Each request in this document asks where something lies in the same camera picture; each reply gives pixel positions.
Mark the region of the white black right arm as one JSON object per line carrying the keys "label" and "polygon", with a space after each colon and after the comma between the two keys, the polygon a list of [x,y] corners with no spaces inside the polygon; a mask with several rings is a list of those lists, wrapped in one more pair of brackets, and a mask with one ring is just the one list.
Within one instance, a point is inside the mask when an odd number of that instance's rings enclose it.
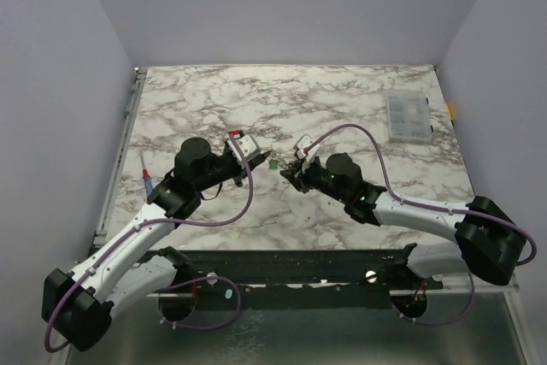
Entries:
{"label": "white black right arm", "polygon": [[392,278],[403,289],[435,274],[466,271],[505,286],[524,249],[524,235],[490,198],[477,196],[470,203],[398,200],[385,187],[365,181],[346,153],[331,155],[325,163],[299,159],[280,174],[301,193],[316,190],[339,201],[361,224],[404,227],[444,238],[442,244],[415,246],[408,260],[393,267]]}

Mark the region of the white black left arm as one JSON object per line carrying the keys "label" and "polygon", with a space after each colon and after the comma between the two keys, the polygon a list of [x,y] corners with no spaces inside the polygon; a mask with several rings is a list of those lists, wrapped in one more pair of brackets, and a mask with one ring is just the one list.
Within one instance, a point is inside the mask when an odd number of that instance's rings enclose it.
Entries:
{"label": "white black left arm", "polygon": [[268,158],[241,131],[230,132],[217,156],[204,138],[188,138],[174,168],[157,184],[136,216],[107,244],[68,272],[57,268],[44,281],[42,317],[47,323],[44,348],[55,353],[50,336],[57,331],[80,351],[90,349],[124,309],[153,291],[183,290],[189,272],[175,251],[163,250],[140,264],[141,257],[191,215],[203,191],[233,180],[251,182],[252,170]]}

